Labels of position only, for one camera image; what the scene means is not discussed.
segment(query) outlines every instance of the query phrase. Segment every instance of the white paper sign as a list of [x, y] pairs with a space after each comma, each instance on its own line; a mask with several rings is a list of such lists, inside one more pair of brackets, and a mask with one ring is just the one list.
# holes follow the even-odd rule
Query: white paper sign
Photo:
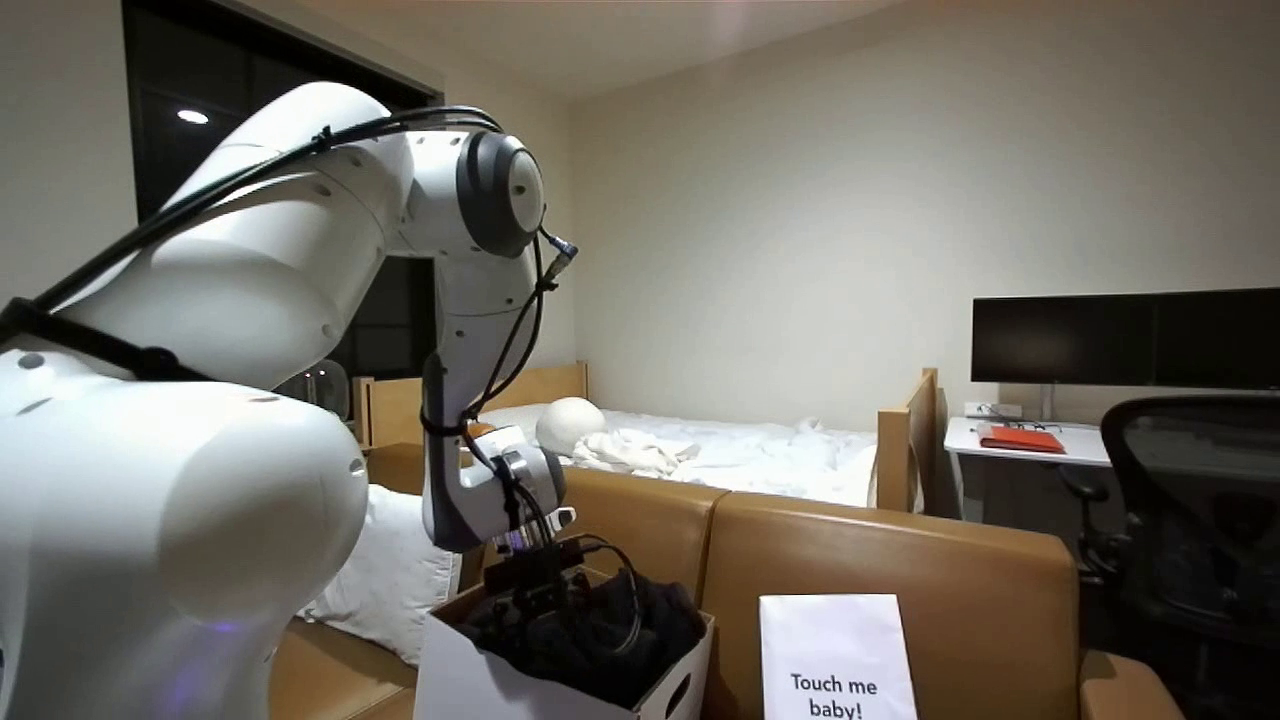
[[894, 595], [761, 595], [768, 720], [915, 720]]

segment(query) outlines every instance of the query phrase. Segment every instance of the office chair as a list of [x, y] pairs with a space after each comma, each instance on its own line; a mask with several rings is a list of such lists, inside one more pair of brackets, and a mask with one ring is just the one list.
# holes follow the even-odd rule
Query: office chair
[[1108, 578], [1196, 720], [1280, 717], [1280, 395], [1104, 417], [1127, 531]]

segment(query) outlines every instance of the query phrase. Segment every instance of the black monitor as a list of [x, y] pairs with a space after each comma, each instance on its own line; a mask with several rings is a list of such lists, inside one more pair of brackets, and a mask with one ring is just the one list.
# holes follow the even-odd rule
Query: black monitor
[[1280, 287], [981, 297], [981, 382], [1280, 387]]

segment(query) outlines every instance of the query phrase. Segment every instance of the white wall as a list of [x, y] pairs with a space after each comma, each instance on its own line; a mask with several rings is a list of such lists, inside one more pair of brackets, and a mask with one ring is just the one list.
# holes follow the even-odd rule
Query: white wall
[[[379, 41], [295, 4], [246, 0], [449, 100], [491, 108], [540, 156], [552, 222], [571, 233], [566, 112], [439, 44]], [[0, 22], [0, 299], [35, 297], [137, 222], [118, 0], [6, 0]], [[571, 287], [548, 304], [536, 358], [574, 358]]]
[[1269, 0], [921, 0], [581, 105], [596, 391], [865, 425], [971, 290], [1275, 285], [1275, 75]]

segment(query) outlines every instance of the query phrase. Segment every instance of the desk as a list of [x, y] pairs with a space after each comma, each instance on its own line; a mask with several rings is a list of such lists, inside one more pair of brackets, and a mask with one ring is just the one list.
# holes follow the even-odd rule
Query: desk
[[1048, 427], [1064, 445], [1064, 451], [982, 446], [981, 434], [988, 425], [994, 425], [994, 418], [948, 417], [944, 446], [953, 460], [953, 489], [956, 489], [959, 517], [965, 517], [965, 454], [988, 454], [988, 460], [1008, 460], [1008, 463], [1112, 469], [1112, 454], [1108, 454], [1097, 425], [1055, 425], [1055, 418], [1034, 425], [1034, 427]]

